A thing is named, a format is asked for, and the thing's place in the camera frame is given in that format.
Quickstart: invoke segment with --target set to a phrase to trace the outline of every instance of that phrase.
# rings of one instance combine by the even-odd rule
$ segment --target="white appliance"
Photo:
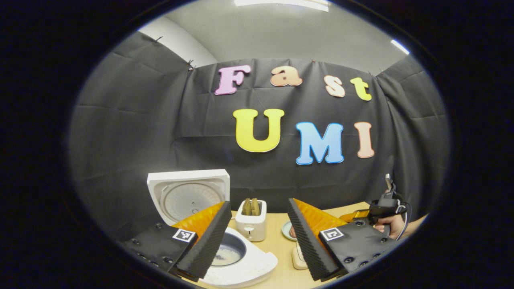
[[[169,226],[230,200],[230,176],[225,170],[150,173],[146,184],[157,211]]]
[[[252,242],[262,241],[266,237],[266,202],[263,200],[257,200],[257,202],[261,208],[260,215],[243,215],[243,205],[245,202],[241,203],[235,215],[235,227],[237,231]]]
[[[233,289],[251,286],[269,278],[279,262],[277,257],[271,252],[264,253],[232,228],[227,228],[225,234],[236,237],[240,241],[238,243],[242,243],[244,252],[235,248],[233,250],[237,260],[235,263],[226,266],[211,265],[200,281],[220,288]],[[224,247],[222,241],[220,249],[229,250],[229,248],[230,246]]]

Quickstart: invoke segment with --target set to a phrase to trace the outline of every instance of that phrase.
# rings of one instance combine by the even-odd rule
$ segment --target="ceiling light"
[[[407,49],[405,49],[405,47],[403,47],[401,44],[399,44],[399,43],[398,43],[398,41],[396,41],[396,40],[394,40],[394,39],[393,39],[393,40],[391,40],[391,43],[392,43],[394,46],[398,47],[398,48],[399,48],[401,51],[403,51],[405,54],[407,54],[407,55],[409,54],[409,51],[408,51]]]
[[[328,1],[326,0],[234,0],[234,3],[238,7],[256,4],[288,4],[328,12]]]

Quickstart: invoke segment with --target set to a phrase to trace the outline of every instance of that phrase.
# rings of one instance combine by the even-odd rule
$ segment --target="white ceiling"
[[[237,7],[233,0],[197,0],[164,17],[220,62],[314,59],[376,75],[406,56],[391,44],[391,37],[335,4],[323,12],[292,5]]]

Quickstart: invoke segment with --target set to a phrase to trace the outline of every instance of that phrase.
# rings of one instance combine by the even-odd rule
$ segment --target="plate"
[[[282,234],[291,241],[296,241],[296,238],[289,235],[289,230],[291,230],[291,221],[287,221],[284,226],[282,226]]]

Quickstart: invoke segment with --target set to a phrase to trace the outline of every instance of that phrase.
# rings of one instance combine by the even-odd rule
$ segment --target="white wall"
[[[200,67],[218,63],[218,60],[198,40],[182,27],[165,17],[160,17],[150,22],[146,26],[139,28],[139,31],[153,39],[162,36],[159,43],[186,61],[194,60],[191,63],[193,66]]]

